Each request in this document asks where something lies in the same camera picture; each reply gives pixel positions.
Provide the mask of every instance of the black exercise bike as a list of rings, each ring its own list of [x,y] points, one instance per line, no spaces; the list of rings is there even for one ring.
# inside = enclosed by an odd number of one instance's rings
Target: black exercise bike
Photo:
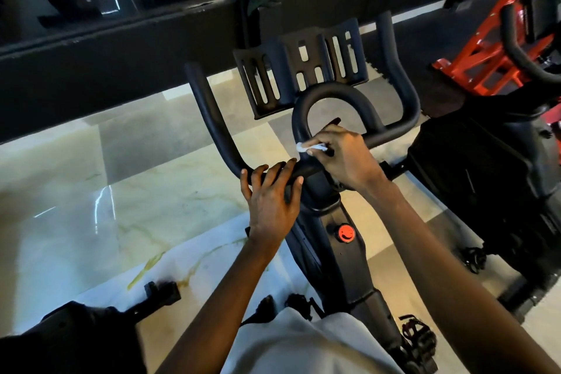
[[[305,142],[312,137],[307,122],[312,105],[325,98],[338,98],[348,102],[360,115],[366,128],[363,137],[368,148],[411,130],[418,120],[420,104],[399,62],[390,13],[378,16],[376,24],[388,79],[403,104],[401,120],[384,125],[366,96],[353,87],[368,80],[355,19],[326,30],[310,28],[285,34],[259,47],[235,51],[255,118],[294,108],[294,139]],[[306,48],[306,60],[300,53],[302,46]],[[242,169],[247,169],[251,176],[252,168],[237,150],[200,65],[188,63],[185,72],[224,162],[237,177]],[[298,83],[300,74],[305,86]],[[271,77],[276,82],[277,95]],[[372,283],[364,241],[341,203],[340,192],[344,186],[334,181],[314,157],[305,153],[296,164],[287,192],[298,176],[305,178],[301,212],[286,242],[321,298],[322,309],[315,306],[318,314],[346,312],[353,315],[405,372],[434,373],[437,365],[432,357],[436,337],[413,316],[403,317],[407,322],[403,325],[403,335],[400,333],[382,293]]]

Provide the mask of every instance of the black wall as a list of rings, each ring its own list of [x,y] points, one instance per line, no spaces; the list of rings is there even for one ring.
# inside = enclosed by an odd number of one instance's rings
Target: black wall
[[[283,31],[360,23],[438,0],[284,0]],[[185,82],[182,65],[207,74],[235,66],[234,0],[177,10],[0,58],[0,142]]]

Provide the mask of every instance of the right hand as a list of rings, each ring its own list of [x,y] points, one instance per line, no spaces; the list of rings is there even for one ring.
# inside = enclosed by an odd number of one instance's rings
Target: right hand
[[[316,157],[325,169],[343,184],[360,191],[367,186],[375,186],[380,181],[388,180],[360,134],[329,124],[302,146],[311,147],[319,143],[327,144],[334,151],[334,155],[330,157],[316,149],[309,149],[307,153]]]

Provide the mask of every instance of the hand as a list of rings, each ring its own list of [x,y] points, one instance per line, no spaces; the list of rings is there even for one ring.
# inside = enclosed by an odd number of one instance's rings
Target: hand
[[[277,253],[300,212],[300,195],[304,178],[299,176],[294,181],[290,203],[287,204],[284,200],[284,188],[290,179],[296,159],[292,158],[284,164],[280,162],[271,167],[263,183],[263,172],[269,166],[262,165],[256,168],[251,175],[253,192],[247,183],[247,170],[242,170],[240,178],[242,194],[249,205],[248,242],[255,245],[259,253],[269,258],[269,261]]]
[[[307,153],[316,157],[335,179],[345,185],[361,191],[388,180],[358,133],[328,124],[302,146],[311,147],[319,143],[326,143],[334,151],[333,157],[316,149],[309,149]]]

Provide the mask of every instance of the forearm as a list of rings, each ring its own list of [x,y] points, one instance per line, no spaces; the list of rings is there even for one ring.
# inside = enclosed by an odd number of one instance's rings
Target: forearm
[[[361,194],[382,219],[432,318],[470,372],[560,372],[438,242],[395,184],[378,181]]]
[[[243,246],[195,319],[179,338],[157,374],[218,373],[222,369],[249,300],[270,258]]]

